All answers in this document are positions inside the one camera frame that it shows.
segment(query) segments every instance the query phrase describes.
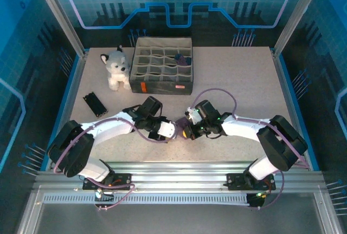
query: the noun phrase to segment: plush dog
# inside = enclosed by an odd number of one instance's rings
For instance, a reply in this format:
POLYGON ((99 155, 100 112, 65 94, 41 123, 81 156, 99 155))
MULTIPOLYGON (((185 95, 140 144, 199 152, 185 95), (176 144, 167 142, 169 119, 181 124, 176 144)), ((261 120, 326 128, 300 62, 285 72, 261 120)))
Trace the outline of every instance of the plush dog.
POLYGON ((129 84, 129 71, 130 65, 126 59, 121 45, 117 47, 116 51, 109 54, 101 54, 101 60, 106 65, 108 86, 111 90, 118 90, 119 82, 124 83, 125 89, 131 89, 129 84))

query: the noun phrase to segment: gray storage organizer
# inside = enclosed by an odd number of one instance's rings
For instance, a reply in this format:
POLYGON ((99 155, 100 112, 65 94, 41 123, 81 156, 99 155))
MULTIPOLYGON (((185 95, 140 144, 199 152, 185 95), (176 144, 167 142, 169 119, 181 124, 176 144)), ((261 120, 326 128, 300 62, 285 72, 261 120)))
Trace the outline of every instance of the gray storage organizer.
POLYGON ((190 95, 193 87, 191 38, 137 39, 130 85, 134 93, 190 95), (191 57, 191 65, 177 65, 176 54, 191 57))

